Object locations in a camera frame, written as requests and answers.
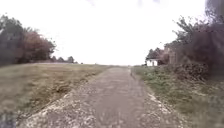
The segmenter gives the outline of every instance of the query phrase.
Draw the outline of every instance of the grass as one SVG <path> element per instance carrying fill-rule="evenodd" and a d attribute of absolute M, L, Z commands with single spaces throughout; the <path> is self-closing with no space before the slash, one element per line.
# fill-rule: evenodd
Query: grass
<path fill-rule="evenodd" d="M 186 117 L 192 128 L 224 127 L 224 82 L 178 80 L 163 67 L 134 67 L 157 98 Z"/>
<path fill-rule="evenodd" d="M 0 68 L 0 114 L 13 112 L 20 122 L 107 68 L 76 64 Z"/>

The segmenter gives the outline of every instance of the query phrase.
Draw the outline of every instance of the autumn tree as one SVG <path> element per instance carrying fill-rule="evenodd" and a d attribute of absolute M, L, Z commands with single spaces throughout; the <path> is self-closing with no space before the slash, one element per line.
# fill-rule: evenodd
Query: autumn tree
<path fill-rule="evenodd" d="M 55 45 L 52 41 L 42 37 L 37 30 L 24 29 L 23 54 L 20 63 L 35 62 L 50 59 Z"/>

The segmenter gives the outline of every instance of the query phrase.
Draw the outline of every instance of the white sky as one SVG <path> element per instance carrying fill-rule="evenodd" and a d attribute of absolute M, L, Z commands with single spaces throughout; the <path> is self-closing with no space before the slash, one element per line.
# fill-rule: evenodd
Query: white sky
<path fill-rule="evenodd" d="M 173 20 L 203 17 L 205 0 L 0 0 L 0 14 L 56 41 L 54 55 L 83 63 L 144 63 L 149 49 L 175 39 Z"/>

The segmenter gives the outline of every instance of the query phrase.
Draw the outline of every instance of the white house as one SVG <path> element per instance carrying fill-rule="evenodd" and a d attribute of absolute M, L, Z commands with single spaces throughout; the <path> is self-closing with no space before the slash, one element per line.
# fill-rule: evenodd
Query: white house
<path fill-rule="evenodd" d="M 146 61 L 147 66 L 158 66 L 158 60 L 157 59 L 149 59 Z"/>

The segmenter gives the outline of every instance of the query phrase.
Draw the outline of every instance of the dirt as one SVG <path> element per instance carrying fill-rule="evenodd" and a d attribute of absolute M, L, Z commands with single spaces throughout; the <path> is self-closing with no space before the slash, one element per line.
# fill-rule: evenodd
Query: dirt
<path fill-rule="evenodd" d="M 182 128 L 130 68 L 111 68 L 25 120 L 20 128 Z"/>

